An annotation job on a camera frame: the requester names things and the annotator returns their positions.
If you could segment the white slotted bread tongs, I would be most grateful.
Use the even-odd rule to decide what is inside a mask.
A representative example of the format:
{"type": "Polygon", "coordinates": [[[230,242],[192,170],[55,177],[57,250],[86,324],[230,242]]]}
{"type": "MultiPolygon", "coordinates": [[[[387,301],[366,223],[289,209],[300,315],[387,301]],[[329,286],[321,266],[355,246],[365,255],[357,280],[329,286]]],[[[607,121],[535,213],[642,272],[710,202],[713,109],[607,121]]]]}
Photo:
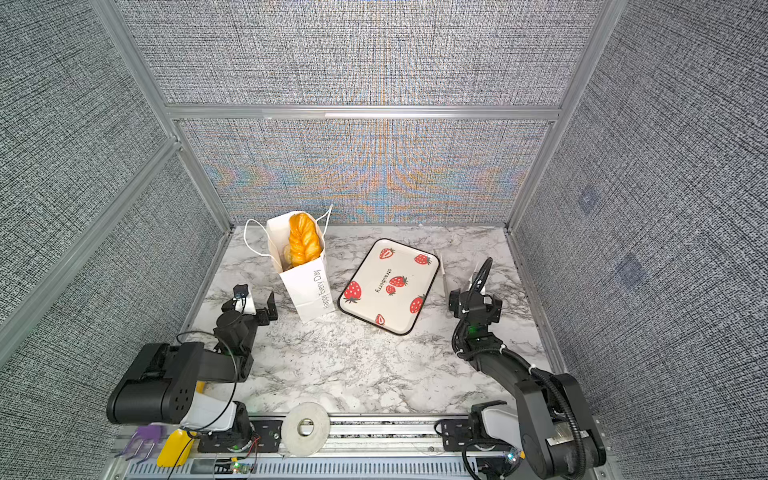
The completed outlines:
{"type": "Polygon", "coordinates": [[[446,271],[447,262],[443,259],[443,255],[439,251],[436,252],[436,255],[438,260],[440,261],[439,271],[442,276],[445,298],[449,297],[451,291],[455,289],[464,290],[467,288],[468,285],[471,284],[474,278],[474,274],[471,274],[470,278],[465,282],[462,282],[461,279],[455,280],[446,271]]]}

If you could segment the white paper gift bag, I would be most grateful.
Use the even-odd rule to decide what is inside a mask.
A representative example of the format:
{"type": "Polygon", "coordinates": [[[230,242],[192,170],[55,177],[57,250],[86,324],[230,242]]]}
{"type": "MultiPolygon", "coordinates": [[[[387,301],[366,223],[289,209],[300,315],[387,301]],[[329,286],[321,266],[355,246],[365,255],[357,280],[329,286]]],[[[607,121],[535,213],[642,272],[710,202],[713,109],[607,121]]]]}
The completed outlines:
{"type": "Polygon", "coordinates": [[[317,218],[307,212],[292,211],[269,219],[265,223],[260,223],[255,219],[248,219],[243,228],[244,241],[248,240],[248,228],[251,225],[258,226],[264,232],[268,249],[263,252],[258,251],[254,247],[249,249],[255,255],[271,260],[274,270],[283,282],[291,302],[303,321],[315,319],[335,310],[330,283],[327,277],[326,243],[324,238],[332,211],[333,208],[329,207],[320,216],[320,219],[324,222],[322,225],[318,223],[317,218]],[[317,260],[298,267],[292,267],[287,258],[290,233],[289,219],[297,213],[306,213],[315,221],[323,252],[317,260]]]}

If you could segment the long braided fake bread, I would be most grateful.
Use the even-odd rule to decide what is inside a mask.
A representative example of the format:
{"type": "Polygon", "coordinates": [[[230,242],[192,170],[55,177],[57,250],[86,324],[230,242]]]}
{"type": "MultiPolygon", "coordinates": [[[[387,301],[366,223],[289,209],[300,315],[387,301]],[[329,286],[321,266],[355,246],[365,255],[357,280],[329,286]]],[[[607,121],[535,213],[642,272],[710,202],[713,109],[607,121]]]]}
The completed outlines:
{"type": "Polygon", "coordinates": [[[317,260],[323,252],[323,247],[315,221],[306,213],[297,213],[290,217],[289,227],[287,258],[290,265],[298,267],[317,260]]]}

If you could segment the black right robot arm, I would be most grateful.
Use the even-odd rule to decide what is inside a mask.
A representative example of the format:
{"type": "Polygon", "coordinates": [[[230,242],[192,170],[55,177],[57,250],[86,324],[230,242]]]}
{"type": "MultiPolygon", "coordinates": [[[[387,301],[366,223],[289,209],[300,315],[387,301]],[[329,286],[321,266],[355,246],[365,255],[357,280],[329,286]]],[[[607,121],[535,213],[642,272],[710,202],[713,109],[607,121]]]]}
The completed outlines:
{"type": "Polygon", "coordinates": [[[500,319],[502,301],[476,290],[453,290],[448,309],[458,319],[456,355],[491,377],[515,399],[517,425],[504,426],[501,403],[473,408],[473,439],[518,447],[541,479],[581,479],[606,463],[607,452],[583,391],[570,374],[534,366],[489,330],[500,319]]]}

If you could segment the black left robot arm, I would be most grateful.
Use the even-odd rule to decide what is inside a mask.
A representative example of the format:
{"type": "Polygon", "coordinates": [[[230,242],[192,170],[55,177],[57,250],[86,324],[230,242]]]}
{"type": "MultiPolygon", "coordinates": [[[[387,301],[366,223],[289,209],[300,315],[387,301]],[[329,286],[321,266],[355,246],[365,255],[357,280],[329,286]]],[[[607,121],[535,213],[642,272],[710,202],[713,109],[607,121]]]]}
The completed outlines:
{"type": "Polygon", "coordinates": [[[273,294],[264,307],[256,307],[245,284],[233,288],[221,310],[213,331],[205,334],[216,341],[212,350],[199,341],[144,345],[107,401],[108,421],[178,424],[205,433],[232,429],[240,417],[235,401],[219,406],[198,396],[195,388],[199,382],[244,382],[253,365],[257,330],[276,321],[278,311],[273,294]]]}

